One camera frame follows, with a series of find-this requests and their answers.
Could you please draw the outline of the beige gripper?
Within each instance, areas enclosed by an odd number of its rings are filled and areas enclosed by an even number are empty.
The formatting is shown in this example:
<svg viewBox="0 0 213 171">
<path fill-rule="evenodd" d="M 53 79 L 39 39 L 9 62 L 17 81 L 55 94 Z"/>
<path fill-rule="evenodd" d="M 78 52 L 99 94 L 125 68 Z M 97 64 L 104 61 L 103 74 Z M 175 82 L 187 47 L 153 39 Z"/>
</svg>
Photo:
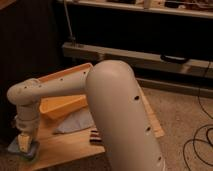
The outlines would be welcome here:
<svg viewBox="0 0 213 171">
<path fill-rule="evenodd" d="M 35 134 L 39 127 L 39 120 L 33 119 L 33 120 L 21 120 L 20 118 L 16 118 L 16 127 L 19 131 L 22 133 L 27 134 Z"/>
</svg>

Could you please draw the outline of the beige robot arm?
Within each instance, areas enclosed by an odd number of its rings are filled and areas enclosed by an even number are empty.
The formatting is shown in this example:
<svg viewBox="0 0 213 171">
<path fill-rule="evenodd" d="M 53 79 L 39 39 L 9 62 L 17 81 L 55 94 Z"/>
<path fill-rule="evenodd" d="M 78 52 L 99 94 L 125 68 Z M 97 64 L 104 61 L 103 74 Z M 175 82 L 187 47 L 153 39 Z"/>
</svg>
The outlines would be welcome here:
<svg viewBox="0 0 213 171">
<path fill-rule="evenodd" d="M 86 96 L 112 171 L 166 171 L 132 68 L 105 60 L 31 78 L 11 86 L 7 99 L 16 106 L 18 136 L 13 153 L 33 157 L 38 149 L 39 106 L 45 97 Z"/>
</svg>

